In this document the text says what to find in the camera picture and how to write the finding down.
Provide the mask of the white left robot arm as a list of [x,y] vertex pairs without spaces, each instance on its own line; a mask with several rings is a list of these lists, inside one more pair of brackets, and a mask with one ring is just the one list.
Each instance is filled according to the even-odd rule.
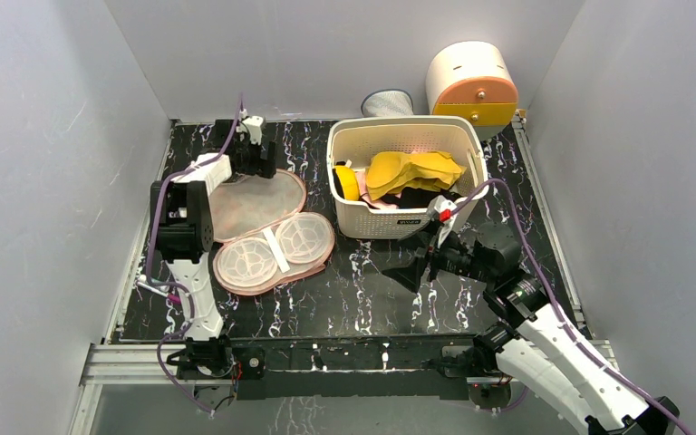
[[209,252],[215,243],[209,204],[212,192],[233,175],[271,179],[277,172],[276,145],[264,140],[266,120],[240,114],[230,123],[218,121],[218,148],[199,154],[188,166],[151,185],[150,240],[146,281],[152,281],[152,259],[158,253],[167,263],[184,309],[182,337],[207,342],[221,335],[224,321],[218,311],[209,277]]

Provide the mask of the white mesh cylinder bag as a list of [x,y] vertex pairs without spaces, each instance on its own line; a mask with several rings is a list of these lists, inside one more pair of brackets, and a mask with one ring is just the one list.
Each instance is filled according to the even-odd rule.
[[413,100],[404,90],[379,90],[363,99],[361,112],[364,117],[413,116]]

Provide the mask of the cream perforated plastic basket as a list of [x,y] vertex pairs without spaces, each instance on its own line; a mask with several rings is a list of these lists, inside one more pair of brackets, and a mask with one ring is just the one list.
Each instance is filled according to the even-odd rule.
[[460,229],[487,191],[479,138],[453,116],[375,117],[339,121],[326,163],[340,231],[357,239],[399,239],[426,225],[429,202],[442,195]]

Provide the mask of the orange floral bra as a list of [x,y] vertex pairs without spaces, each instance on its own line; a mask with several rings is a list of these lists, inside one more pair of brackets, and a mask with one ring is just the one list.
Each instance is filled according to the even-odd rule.
[[305,183],[279,169],[271,179],[245,176],[209,195],[214,238],[212,260],[219,284],[254,296],[325,269],[335,233],[323,215],[304,210]]

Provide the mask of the aluminium front frame rail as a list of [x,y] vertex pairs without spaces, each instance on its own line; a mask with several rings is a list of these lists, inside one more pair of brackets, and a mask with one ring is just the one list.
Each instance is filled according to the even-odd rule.
[[[271,372],[385,374],[418,371],[445,351],[457,354],[471,345],[468,335],[234,340],[230,360],[243,363],[244,380]],[[82,386],[168,383],[154,343],[94,344],[81,377]]]

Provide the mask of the cream orange drawer box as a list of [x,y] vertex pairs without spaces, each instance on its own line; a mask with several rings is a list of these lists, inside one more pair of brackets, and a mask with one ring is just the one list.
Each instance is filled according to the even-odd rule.
[[515,116],[518,91],[500,50],[481,41],[453,43],[432,59],[425,80],[429,112],[468,121],[488,140]]

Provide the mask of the yellow garment in basket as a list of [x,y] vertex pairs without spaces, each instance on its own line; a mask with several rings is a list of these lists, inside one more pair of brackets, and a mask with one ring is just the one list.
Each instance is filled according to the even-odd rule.
[[358,201],[361,199],[359,182],[355,172],[345,166],[337,165],[333,167],[335,190],[338,196],[348,201]]

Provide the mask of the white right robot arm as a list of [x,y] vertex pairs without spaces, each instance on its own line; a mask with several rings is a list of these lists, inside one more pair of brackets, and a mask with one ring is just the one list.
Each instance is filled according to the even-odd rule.
[[485,284],[498,321],[471,346],[450,346],[423,365],[448,377],[503,374],[522,382],[581,434],[671,434],[679,411],[667,397],[647,397],[556,312],[549,293],[522,265],[522,247],[507,226],[486,223],[473,245],[442,223],[411,237],[409,264],[384,275],[416,293],[446,272]]

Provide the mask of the black bra in basket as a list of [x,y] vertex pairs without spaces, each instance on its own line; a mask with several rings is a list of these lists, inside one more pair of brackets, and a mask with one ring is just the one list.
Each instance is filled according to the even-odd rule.
[[431,191],[423,188],[404,188],[399,194],[383,195],[380,201],[383,204],[401,209],[427,208],[431,201],[439,196],[450,201],[461,198],[459,193],[449,190]]

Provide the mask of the yellow bra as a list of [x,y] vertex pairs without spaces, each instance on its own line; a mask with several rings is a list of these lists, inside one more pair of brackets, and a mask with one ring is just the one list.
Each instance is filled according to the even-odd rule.
[[404,188],[449,190],[465,172],[448,152],[383,151],[372,158],[365,177],[370,198],[377,200]]

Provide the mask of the pink bra in basket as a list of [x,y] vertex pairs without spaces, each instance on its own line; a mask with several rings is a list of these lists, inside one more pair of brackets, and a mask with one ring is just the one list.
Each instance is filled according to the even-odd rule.
[[365,203],[368,204],[370,208],[374,209],[386,209],[386,210],[391,210],[391,209],[398,209],[399,205],[398,202],[401,199],[401,194],[395,194],[395,195],[390,195],[386,199],[377,199],[373,200],[370,198],[369,191],[366,185],[366,177],[365,177],[365,171],[362,170],[356,170],[354,172],[358,188],[359,188],[359,193],[360,193],[360,199],[364,201]]

